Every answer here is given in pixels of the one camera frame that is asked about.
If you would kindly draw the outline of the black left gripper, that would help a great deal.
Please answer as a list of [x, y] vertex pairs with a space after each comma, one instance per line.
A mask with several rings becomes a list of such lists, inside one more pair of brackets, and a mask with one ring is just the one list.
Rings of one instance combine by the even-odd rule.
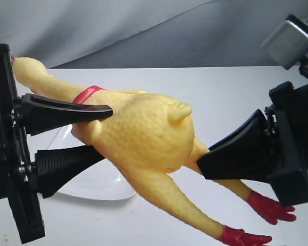
[[[17, 90], [11, 68], [8, 44], [0, 44], [0, 199], [8, 199], [21, 243], [45, 236], [37, 193], [25, 181], [29, 151], [25, 131], [14, 123]], [[21, 98], [21, 122], [26, 133], [41, 134], [69, 124], [104, 119], [113, 115], [108, 105], [82, 105], [54, 100], [35, 94]], [[87, 168], [105, 159], [92, 146], [39, 150], [35, 167], [39, 192], [43, 198]]]

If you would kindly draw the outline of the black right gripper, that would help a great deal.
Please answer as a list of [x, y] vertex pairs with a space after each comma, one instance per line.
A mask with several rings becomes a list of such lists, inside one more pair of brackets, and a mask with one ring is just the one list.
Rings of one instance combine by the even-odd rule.
[[268, 182], [285, 207], [308, 203], [308, 84], [294, 88], [287, 81], [271, 89], [269, 96], [268, 121], [256, 110], [209, 147], [197, 165], [209, 180]]

